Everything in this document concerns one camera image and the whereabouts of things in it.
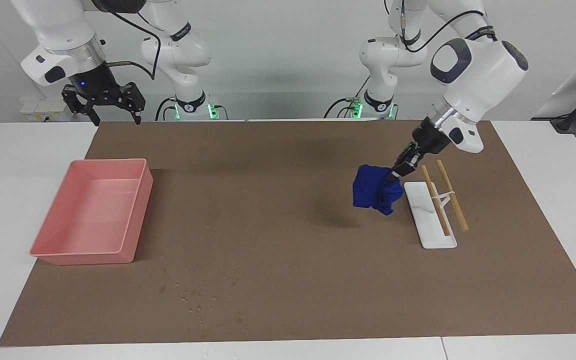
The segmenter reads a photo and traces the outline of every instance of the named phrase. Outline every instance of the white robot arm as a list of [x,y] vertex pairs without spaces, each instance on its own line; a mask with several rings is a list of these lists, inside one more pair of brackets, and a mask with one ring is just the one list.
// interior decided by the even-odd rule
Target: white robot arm
[[397,86],[393,69],[424,61],[427,48],[421,18],[426,7],[460,37],[443,44],[432,57],[430,74],[446,90],[414,130],[414,141],[398,157],[387,178],[391,182],[416,170],[425,154],[438,154],[451,142],[469,153],[482,151],[478,121],[521,82],[528,70],[521,52],[507,41],[498,41],[480,0],[394,0],[389,24],[398,36],[368,39],[361,46],[361,62],[370,71],[363,94],[365,109],[385,117]]
[[[178,0],[92,1],[99,10],[115,16],[143,10],[145,18],[150,19],[148,23],[160,33],[161,47],[155,38],[148,37],[142,42],[142,54],[151,65],[156,63],[157,69],[172,82],[178,107],[188,117],[217,116],[210,106],[210,96],[203,91],[199,77],[192,70],[210,63],[211,53],[205,41],[192,30]],[[39,46],[22,61],[23,70],[35,82],[47,86],[68,78],[71,84],[62,91],[64,102],[75,114],[89,116],[95,125],[101,121],[93,109],[98,105],[128,110],[135,123],[141,122],[146,100],[137,85],[129,82],[119,86],[110,71],[112,66],[134,63],[106,63],[102,43],[86,21],[79,0],[11,2],[39,41]],[[154,71],[148,74],[154,79]]]
[[68,78],[61,95],[75,114],[101,119],[94,106],[113,105],[141,123],[146,100],[134,82],[124,86],[115,77],[78,0],[11,0],[21,18],[32,27],[39,46],[23,59],[23,70],[40,85]]
[[[174,99],[181,114],[188,118],[215,117],[199,76],[192,68],[208,65],[211,51],[206,41],[192,29],[178,0],[148,0],[142,9],[148,22],[160,32],[162,46],[157,69],[162,71],[174,88]],[[158,43],[146,38],[141,43],[141,54],[153,65]]]

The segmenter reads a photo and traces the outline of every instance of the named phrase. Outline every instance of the blue towel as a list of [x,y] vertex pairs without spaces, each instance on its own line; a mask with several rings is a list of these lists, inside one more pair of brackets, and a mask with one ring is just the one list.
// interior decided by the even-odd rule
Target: blue towel
[[373,208],[384,215],[393,213],[393,203],[404,195],[404,188],[397,178],[386,181],[391,169],[363,164],[357,170],[352,183],[352,205],[357,208]]

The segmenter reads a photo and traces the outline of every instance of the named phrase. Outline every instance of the brown paper surface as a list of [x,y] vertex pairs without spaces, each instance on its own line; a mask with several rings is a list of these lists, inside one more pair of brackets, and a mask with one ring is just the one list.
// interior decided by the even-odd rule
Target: brown paper surface
[[103,123],[87,158],[154,177],[135,262],[38,260],[0,346],[576,333],[576,270],[490,123],[423,160],[457,248],[423,249],[406,198],[352,207],[418,123]]

